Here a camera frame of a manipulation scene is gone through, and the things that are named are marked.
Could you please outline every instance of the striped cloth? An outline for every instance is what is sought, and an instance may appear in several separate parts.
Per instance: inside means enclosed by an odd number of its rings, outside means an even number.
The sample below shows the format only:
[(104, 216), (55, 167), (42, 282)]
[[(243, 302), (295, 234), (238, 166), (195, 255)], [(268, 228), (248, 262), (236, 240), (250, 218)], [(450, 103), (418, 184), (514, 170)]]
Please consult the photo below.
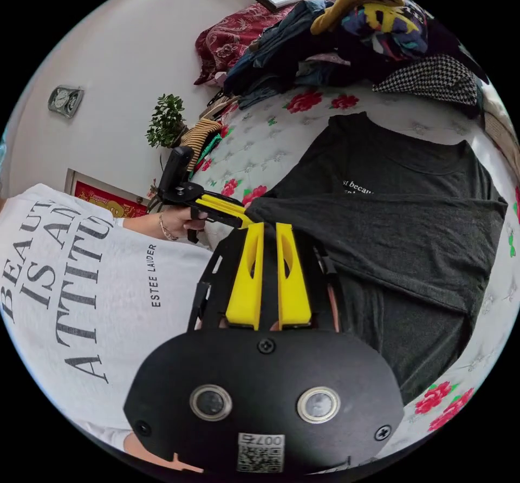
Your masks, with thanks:
[(181, 138), (180, 144), (182, 146), (189, 146), (193, 149), (193, 158), (191, 159), (187, 171), (190, 172), (195, 167), (202, 147), (209, 136), (218, 133), (222, 129), (220, 122), (213, 120), (200, 119), (189, 131), (187, 131)]

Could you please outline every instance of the bracelet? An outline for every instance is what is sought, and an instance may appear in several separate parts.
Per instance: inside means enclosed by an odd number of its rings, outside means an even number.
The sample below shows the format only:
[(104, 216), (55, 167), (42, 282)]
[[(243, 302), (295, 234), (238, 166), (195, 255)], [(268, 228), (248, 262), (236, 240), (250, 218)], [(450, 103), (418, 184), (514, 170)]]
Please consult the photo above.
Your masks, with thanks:
[(162, 230), (162, 233), (164, 234), (164, 237), (168, 241), (177, 241), (179, 239), (179, 238), (173, 236), (172, 233), (167, 228), (164, 227), (162, 213), (159, 214), (159, 225), (161, 226), (161, 230)]

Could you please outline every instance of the qr code label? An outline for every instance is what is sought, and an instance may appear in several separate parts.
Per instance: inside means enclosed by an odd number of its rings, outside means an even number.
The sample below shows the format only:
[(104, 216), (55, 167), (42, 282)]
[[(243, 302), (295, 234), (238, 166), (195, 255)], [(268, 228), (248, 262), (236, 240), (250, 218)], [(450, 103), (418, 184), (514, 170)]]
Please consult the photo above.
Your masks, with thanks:
[(285, 435), (238, 435), (237, 471), (255, 473), (283, 472)]

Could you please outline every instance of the white wall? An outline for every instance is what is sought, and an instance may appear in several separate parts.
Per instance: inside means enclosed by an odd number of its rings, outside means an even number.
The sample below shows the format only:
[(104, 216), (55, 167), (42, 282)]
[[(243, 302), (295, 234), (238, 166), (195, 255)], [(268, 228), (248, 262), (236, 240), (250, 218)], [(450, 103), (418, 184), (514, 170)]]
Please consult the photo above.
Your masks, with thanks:
[[(9, 195), (42, 182), (63, 190), (67, 169), (145, 196), (161, 176), (145, 137), (157, 97), (180, 95), (188, 124), (214, 88), (194, 86), (200, 32), (254, 0), (110, 0), (76, 26), (34, 80), (12, 149)], [(59, 84), (85, 89), (72, 120), (47, 108)]]

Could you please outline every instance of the bed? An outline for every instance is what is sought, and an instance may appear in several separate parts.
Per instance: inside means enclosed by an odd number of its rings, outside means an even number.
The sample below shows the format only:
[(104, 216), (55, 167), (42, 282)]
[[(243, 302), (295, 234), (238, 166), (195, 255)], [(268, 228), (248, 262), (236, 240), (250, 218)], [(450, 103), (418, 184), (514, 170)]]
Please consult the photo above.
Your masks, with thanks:
[[(271, 189), (296, 165), (330, 116), (366, 111), (376, 124), (410, 137), (454, 144), (466, 139), (487, 168), (509, 208), (476, 329), (458, 361), (405, 408), (401, 425), (378, 454), (383, 458), (440, 428), (466, 404), (492, 369), (518, 314), (520, 223), (516, 182), (500, 151), (475, 121), (428, 99), (372, 92), (368, 83), (345, 88), (298, 88), (247, 110), (230, 106), (222, 117), (225, 138), (194, 175), (207, 190), (247, 203)], [(228, 235), (208, 224), (210, 246)]]

